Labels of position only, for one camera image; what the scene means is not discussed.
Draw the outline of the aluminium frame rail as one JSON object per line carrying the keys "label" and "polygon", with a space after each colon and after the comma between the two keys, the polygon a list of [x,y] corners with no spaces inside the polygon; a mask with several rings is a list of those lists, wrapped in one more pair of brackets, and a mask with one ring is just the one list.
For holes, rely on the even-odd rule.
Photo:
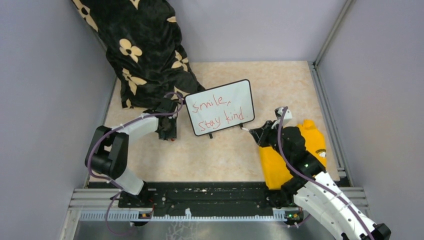
{"label": "aluminium frame rail", "polygon": [[153,182],[146,201],[115,188],[74,190],[69,209],[82,221],[255,222],[301,221],[306,211],[278,207],[261,182]]}

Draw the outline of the yellow folded garment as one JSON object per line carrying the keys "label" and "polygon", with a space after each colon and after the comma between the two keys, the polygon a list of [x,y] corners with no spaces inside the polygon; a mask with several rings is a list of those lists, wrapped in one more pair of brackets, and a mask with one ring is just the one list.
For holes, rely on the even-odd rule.
{"label": "yellow folded garment", "polygon": [[280,141],[283,155],[279,151],[278,141],[274,146],[259,146],[262,172],[269,190],[280,190],[283,184],[298,178],[286,161],[309,178],[326,170],[325,137],[313,120],[305,119],[297,126],[283,127]]}

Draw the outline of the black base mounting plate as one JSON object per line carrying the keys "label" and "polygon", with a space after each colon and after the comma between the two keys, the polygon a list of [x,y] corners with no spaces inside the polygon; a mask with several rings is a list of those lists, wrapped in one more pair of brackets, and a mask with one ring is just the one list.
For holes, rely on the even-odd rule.
{"label": "black base mounting plate", "polygon": [[155,217],[267,217],[284,211],[289,222],[300,222],[305,211],[280,190],[270,190],[263,181],[248,182],[149,182],[150,199],[141,202],[124,194],[115,200],[118,208],[151,208]]}

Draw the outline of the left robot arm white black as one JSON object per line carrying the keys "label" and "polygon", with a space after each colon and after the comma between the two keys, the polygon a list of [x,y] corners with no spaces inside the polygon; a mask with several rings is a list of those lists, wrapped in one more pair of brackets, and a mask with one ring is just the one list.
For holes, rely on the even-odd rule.
{"label": "left robot arm white black", "polygon": [[163,98],[157,107],[130,122],[115,128],[97,127],[84,161],[90,175],[111,181],[136,206],[146,206],[151,197],[148,184],[128,167],[129,146],[150,133],[156,133],[160,140],[175,140],[180,108],[176,100]]}

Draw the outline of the black floral blanket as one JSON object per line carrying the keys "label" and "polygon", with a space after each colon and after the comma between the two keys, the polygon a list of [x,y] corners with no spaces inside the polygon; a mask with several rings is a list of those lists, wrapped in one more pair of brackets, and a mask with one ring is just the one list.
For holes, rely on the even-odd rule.
{"label": "black floral blanket", "polygon": [[152,109],[163,97],[204,90],[190,67],[176,11],[168,1],[75,0],[73,5],[106,47],[124,109]]}

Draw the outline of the white whiteboard black frame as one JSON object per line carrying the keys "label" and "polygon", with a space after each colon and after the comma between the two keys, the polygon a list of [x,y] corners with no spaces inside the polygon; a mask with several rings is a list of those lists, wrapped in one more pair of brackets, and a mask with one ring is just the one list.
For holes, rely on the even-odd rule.
{"label": "white whiteboard black frame", "polygon": [[193,133],[198,137],[255,119],[252,87],[248,79],[188,94],[184,101]]}

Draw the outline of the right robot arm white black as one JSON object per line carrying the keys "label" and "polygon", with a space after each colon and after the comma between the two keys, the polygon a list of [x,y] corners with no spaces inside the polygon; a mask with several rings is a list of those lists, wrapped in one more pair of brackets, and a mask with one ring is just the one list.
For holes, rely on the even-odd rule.
{"label": "right robot arm white black", "polygon": [[287,206],[303,208],[336,240],[388,240],[390,228],[375,223],[343,193],[324,165],[307,150],[307,141],[295,126],[266,121],[248,131],[260,147],[271,147],[284,160],[292,178],[281,185]]}

